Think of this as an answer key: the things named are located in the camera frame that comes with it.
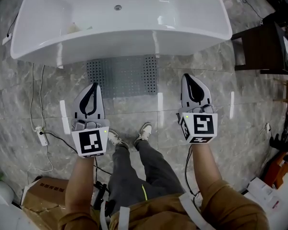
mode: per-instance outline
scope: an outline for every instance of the dark wooden table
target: dark wooden table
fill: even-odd
[[[266,24],[234,34],[231,40],[242,39],[245,65],[235,70],[261,70],[262,74],[288,74],[285,32],[276,24]]]

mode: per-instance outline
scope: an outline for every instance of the brown shirt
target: brown shirt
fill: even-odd
[[[263,209],[232,189],[225,181],[212,184],[202,202],[202,216],[215,229],[267,230]],[[196,225],[183,209],[180,194],[141,202],[130,207],[129,229],[195,230]],[[111,217],[109,229],[116,230],[119,213]],[[85,213],[71,213],[59,220],[60,230],[97,230],[99,219]]]

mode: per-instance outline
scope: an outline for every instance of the brown cardboard box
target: brown cardboard box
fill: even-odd
[[[41,230],[57,230],[66,214],[65,191],[68,180],[43,177],[24,195],[22,209]]]

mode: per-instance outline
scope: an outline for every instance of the gray pants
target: gray pants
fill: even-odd
[[[185,192],[176,174],[160,152],[153,149],[146,140],[139,140],[136,149],[140,152],[146,181],[139,179],[131,166],[129,151],[122,145],[115,148],[113,174],[108,185],[111,192],[109,199],[116,202],[113,214],[121,206],[128,207],[145,201],[142,185],[148,200]]]

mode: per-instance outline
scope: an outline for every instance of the brown sleeve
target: brown sleeve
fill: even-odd
[[[222,180],[209,187],[202,202],[202,213],[216,229],[269,229],[264,210]]]
[[[59,220],[59,230],[98,230],[98,225],[86,213],[70,213]]]

